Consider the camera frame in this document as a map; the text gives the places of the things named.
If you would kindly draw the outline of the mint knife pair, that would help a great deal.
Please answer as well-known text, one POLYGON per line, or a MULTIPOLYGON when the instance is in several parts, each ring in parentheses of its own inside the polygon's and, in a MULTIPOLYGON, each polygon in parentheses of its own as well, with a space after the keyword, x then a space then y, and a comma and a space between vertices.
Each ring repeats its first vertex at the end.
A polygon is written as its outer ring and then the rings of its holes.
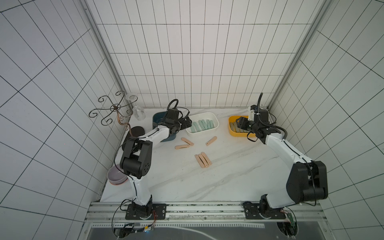
POLYGON ((196 122, 193 122, 193 126, 196 129, 196 132, 200 132, 201 131, 199 126, 198 126, 198 124, 196 122))

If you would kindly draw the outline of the mint knife vertical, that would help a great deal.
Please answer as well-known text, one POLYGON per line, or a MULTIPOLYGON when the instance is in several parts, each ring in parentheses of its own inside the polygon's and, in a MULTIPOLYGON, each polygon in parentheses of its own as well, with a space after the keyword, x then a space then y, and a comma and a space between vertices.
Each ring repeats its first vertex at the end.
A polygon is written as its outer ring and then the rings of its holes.
POLYGON ((203 131, 203 130, 204 130, 204 128, 203 128, 203 124, 201 123, 200 120, 198 121, 198 126, 199 126, 199 128, 200 128, 200 131, 203 131))

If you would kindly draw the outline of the white storage box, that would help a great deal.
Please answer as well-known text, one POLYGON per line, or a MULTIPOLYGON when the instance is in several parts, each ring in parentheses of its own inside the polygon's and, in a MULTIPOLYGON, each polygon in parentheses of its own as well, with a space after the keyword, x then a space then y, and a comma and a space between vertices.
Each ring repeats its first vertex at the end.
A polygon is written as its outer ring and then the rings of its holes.
POLYGON ((211 129, 208 129, 208 130, 202 130, 200 132, 197 132, 195 131, 194 133, 192 132, 191 128, 187 128, 186 129, 186 132, 189 136, 198 136, 198 135, 206 135, 206 134, 210 134, 210 133, 214 133, 215 131, 217 131, 217 129, 219 128, 220 126, 220 123, 218 121, 218 118, 216 117, 216 115, 212 112, 204 112, 204 113, 200 113, 200 114, 195 114, 195 115, 189 115, 189 118, 191 119, 191 121, 194 123, 194 122, 198 122, 199 120, 206 120, 206 121, 212 121, 213 122, 213 128, 211 129))

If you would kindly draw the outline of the olive knife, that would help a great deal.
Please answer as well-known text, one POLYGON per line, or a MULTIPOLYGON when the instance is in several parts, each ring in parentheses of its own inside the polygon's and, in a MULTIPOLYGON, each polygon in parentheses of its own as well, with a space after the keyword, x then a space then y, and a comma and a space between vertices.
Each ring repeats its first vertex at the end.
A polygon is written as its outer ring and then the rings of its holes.
POLYGON ((236 132, 237 133, 247 133, 247 131, 239 129, 239 128, 236 128, 236 132))

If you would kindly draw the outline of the dark teal storage box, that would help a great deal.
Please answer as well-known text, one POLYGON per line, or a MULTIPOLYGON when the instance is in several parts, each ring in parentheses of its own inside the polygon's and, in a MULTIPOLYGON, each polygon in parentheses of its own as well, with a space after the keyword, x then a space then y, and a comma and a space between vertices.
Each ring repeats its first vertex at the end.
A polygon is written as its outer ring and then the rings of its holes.
MULTIPOLYGON (((163 117, 166 115, 166 112, 158 112, 153 115, 153 129, 161 122, 163 117)), ((161 142, 173 141, 176 138, 176 134, 170 135, 168 138, 162 140, 161 142)))

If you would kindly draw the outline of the yellow storage box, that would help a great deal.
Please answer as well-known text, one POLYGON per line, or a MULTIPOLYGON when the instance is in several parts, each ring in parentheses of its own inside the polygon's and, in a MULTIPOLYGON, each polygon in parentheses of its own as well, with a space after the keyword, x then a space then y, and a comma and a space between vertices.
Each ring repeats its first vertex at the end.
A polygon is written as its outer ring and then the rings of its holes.
POLYGON ((228 120, 228 126, 229 126, 229 133, 230 135, 232 135, 233 137, 247 137, 247 134, 249 133, 249 131, 247 131, 247 133, 237 133, 236 132, 236 128, 237 128, 237 124, 236 124, 236 120, 239 119, 241 116, 230 116, 229 117, 229 120, 228 120))

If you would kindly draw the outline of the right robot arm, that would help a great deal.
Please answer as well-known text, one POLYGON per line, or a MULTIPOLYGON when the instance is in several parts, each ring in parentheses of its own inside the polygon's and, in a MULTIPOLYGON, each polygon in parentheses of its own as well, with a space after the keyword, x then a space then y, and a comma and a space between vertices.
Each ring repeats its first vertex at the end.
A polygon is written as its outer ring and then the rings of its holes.
POLYGON ((267 126, 260 120, 250 121, 245 117, 239 117, 236 125, 239 129, 255 134, 263 144, 279 155, 290 170, 283 189, 261 197, 262 212, 306 201, 317 202, 328 197, 326 165, 321 161, 313 161, 290 144, 285 139, 286 131, 283 128, 267 126))

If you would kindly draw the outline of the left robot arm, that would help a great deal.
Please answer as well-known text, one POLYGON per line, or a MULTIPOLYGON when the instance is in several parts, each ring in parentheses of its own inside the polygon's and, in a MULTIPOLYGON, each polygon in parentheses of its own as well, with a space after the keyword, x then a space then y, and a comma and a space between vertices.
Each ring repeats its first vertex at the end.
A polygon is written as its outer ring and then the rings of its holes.
POLYGON ((192 120, 189 117, 163 118, 148 134, 130 137, 125 142, 120 169, 128 176, 135 191, 130 204, 133 215, 147 219, 153 214, 153 197, 145 179, 152 164, 153 148, 170 135, 175 135, 191 126, 192 120))

